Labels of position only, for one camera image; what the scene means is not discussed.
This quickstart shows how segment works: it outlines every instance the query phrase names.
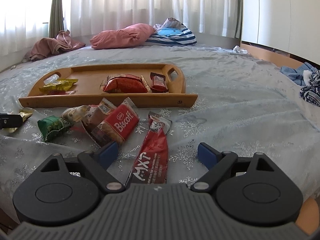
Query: sheer curtain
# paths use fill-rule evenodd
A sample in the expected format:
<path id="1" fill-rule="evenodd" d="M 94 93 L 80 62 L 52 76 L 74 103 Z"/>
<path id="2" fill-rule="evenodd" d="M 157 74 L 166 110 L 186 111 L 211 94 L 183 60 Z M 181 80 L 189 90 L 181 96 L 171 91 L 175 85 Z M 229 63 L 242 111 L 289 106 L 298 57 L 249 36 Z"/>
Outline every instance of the sheer curtain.
<path id="1" fill-rule="evenodd" d="M 31 47 L 48 33 L 52 0 L 0 0 L 0 56 Z"/>
<path id="2" fill-rule="evenodd" d="M 194 32 L 234 37 L 238 0 L 63 0 L 73 37 L 174 17 Z"/>

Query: striped pillow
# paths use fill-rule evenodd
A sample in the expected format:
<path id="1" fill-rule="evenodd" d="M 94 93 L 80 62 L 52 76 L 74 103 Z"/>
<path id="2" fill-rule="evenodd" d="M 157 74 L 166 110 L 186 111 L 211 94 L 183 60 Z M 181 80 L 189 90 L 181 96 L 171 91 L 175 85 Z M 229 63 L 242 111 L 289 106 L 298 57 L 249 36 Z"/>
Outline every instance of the striped pillow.
<path id="1" fill-rule="evenodd" d="M 163 28 L 152 34 L 142 45 L 189 46 L 196 43 L 195 35 L 188 28 Z"/>

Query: green snack package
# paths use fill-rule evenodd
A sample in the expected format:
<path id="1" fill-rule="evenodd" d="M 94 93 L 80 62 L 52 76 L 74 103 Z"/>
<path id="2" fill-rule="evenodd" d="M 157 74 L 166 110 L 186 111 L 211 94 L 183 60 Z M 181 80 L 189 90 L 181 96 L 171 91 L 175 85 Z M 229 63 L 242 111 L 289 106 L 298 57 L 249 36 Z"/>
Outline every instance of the green snack package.
<path id="1" fill-rule="evenodd" d="M 72 124 L 68 121 L 54 115 L 38 121 L 38 127 L 45 142 L 51 141 L 53 138 L 68 130 L 71 126 Z"/>

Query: cat face logo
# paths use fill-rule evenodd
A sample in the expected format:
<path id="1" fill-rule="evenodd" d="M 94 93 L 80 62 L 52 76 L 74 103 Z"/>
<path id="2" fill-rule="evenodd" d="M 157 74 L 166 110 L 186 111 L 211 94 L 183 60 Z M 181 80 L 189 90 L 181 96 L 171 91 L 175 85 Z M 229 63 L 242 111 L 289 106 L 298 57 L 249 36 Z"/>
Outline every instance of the cat face logo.
<path id="1" fill-rule="evenodd" d="M 152 121 L 150 125 L 150 130 L 153 132 L 159 132 L 160 128 L 162 127 L 160 122 Z"/>
<path id="2" fill-rule="evenodd" d="M 122 121 L 123 117 L 124 117 L 124 114 L 122 114 L 122 113 L 119 113 L 117 115 L 117 119 L 120 120 L 120 121 Z"/>

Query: pink pillow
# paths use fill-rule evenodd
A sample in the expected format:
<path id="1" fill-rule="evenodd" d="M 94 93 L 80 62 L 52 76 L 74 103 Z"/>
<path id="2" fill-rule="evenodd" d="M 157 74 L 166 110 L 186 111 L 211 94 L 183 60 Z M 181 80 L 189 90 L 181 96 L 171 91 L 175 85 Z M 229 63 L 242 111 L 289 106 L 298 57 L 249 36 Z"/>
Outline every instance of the pink pillow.
<path id="1" fill-rule="evenodd" d="M 90 43 L 94 49 L 128 48 L 144 43 L 153 32 L 152 26 L 138 23 L 118 31 L 100 32 Z"/>

